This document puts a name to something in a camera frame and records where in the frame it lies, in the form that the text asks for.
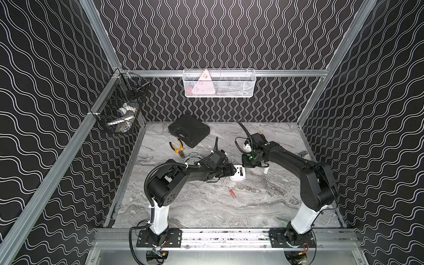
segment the black wallpaper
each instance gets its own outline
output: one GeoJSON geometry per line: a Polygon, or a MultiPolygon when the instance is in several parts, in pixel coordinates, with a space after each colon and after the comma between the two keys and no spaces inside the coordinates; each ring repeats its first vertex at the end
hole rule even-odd
{"type": "MultiPolygon", "coordinates": [[[[258,78],[251,98],[187,98],[181,78],[154,78],[142,99],[147,121],[175,121],[190,114],[202,121],[295,122],[318,77],[258,78]]],[[[132,86],[140,79],[128,79],[132,86]]]]}
{"type": "Polygon", "coordinates": [[[380,0],[304,131],[370,265],[424,261],[424,1],[380,0]]]}
{"type": "Polygon", "coordinates": [[[124,69],[325,69],[362,0],[94,2],[124,69]]]}
{"type": "Polygon", "coordinates": [[[13,264],[84,264],[136,138],[136,133],[107,134],[94,126],[13,264]]]}
{"type": "Polygon", "coordinates": [[[0,242],[112,70],[77,0],[0,0],[0,242]]]}

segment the black wire basket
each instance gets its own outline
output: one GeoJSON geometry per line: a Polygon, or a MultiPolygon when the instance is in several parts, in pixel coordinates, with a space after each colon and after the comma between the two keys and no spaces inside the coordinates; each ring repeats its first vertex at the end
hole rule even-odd
{"type": "Polygon", "coordinates": [[[146,96],[152,84],[152,79],[134,73],[123,73],[122,75],[126,82],[125,86],[128,88],[126,95],[129,100],[141,99],[146,96]]]}
{"type": "Polygon", "coordinates": [[[95,115],[100,127],[111,134],[136,133],[140,114],[140,96],[136,95],[137,90],[133,92],[130,86],[117,81],[100,107],[100,113],[95,115]]]}

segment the pliers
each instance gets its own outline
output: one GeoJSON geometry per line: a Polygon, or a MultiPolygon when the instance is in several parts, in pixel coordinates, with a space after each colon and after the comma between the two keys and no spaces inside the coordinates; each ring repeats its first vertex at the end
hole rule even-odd
{"type": "Polygon", "coordinates": [[[171,146],[172,150],[174,150],[177,154],[179,154],[181,156],[181,158],[184,158],[183,143],[181,142],[180,138],[178,138],[178,141],[180,142],[180,149],[175,148],[174,145],[172,144],[172,142],[169,142],[169,145],[171,146]]]}

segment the marble surface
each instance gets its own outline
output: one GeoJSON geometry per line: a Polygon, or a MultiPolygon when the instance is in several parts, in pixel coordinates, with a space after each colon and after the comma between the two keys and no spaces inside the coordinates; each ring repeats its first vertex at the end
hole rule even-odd
{"type": "MultiPolygon", "coordinates": [[[[215,137],[234,164],[241,164],[241,153],[234,144],[235,137],[245,137],[236,123],[207,123],[210,134],[195,148],[185,146],[185,154],[197,152],[207,156],[213,149],[215,137]]],[[[143,191],[146,175],[157,165],[174,159],[184,162],[171,151],[169,142],[176,138],[168,132],[169,123],[149,123],[138,153],[133,172],[121,202],[113,227],[135,226],[150,218],[149,202],[143,191]]],[[[250,133],[262,132],[267,140],[278,142],[293,153],[306,148],[294,123],[245,123],[250,133]]],[[[277,164],[270,163],[268,174],[263,168],[246,169],[246,179],[234,182],[223,178],[217,183],[201,181],[184,185],[170,205],[170,227],[285,227],[300,207],[300,181],[277,164]],[[234,199],[229,190],[233,190],[234,199]]],[[[334,210],[324,211],[315,227],[340,227],[334,210]]]]}

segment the black plastic case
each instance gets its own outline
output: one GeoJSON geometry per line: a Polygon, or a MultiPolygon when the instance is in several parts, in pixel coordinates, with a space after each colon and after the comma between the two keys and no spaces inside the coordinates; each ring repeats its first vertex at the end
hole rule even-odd
{"type": "Polygon", "coordinates": [[[211,131],[208,125],[187,114],[169,125],[168,129],[173,136],[180,138],[191,148],[200,143],[211,131]]]}

